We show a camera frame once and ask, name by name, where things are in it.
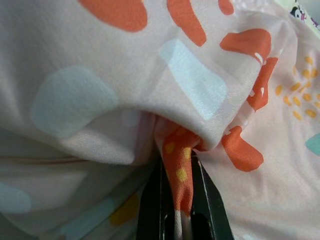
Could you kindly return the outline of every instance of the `patterned fabric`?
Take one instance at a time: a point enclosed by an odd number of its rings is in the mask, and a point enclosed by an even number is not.
[[[0,0],[0,212],[132,239],[157,149],[180,240],[195,150],[236,239],[317,240],[320,39],[279,2]]]

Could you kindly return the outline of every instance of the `fabric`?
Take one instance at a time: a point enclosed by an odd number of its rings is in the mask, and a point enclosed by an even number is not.
[[[4,217],[132,239],[157,149],[185,239],[195,150],[237,240],[319,239],[320,39],[279,2],[0,0]]]

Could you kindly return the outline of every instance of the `orange fabric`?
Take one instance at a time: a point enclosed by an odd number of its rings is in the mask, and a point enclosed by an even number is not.
[[[193,200],[191,166],[192,149],[200,143],[199,136],[178,127],[169,134],[162,145],[163,164],[170,183],[175,210],[190,215]]]
[[[250,55],[263,64],[271,50],[271,35],[260,28],[230,32],[222,39],[220,47],[226,51]]]
[[[224,135],[221,143],[233,165],[244,172],[257,169],[264,162],[263,155],[241,138],[240,126],[235,126],[229,131],[231,133]]]
[[[128,32],[147,26],[147,11],[141,0],[79,0],[99,20]]]
[[[188,38],[197,46],[202,46],[206,41],[206,33],[196,17],[190,0],[167,0],[170,15],[177,26],[182,28]]]
[[[231,0],[218,0],[219,8],[224,15],[231,15],[234,13],[234,6]]]
[[[269,57],[266,59],[266,64],[262,66],[260,73],[253,86],[253,96],[249,96],[247,101],[249,105],[257,111],[268,103],[268,81],[277,64],[277,57]]]

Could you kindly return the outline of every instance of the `printed cloth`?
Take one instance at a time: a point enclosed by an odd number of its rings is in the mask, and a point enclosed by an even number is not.
[[[0,0],[0,212],[132,239],[157,149],[188,239],[194,150],[237,240],[319,239],[320,39],[279,2]]]

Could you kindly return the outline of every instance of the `light blue shape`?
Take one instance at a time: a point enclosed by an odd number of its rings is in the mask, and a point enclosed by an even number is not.
[[[320,133],[305,142],[306,147],[315,155],[320,156]]]
[[[211,119],[226,98],[225,81],[203,65],[179,39],[166,42],[160,56],[198,113],[206,121]]]
[[[37,128],[63,138],[117,105],[118,98],[106,82],[85,67],[71,66],[58,70],[43,82],[30,116]]]
[[[25,214],[31,209],[31,198],[24,191],[0,182],[0,212]]]

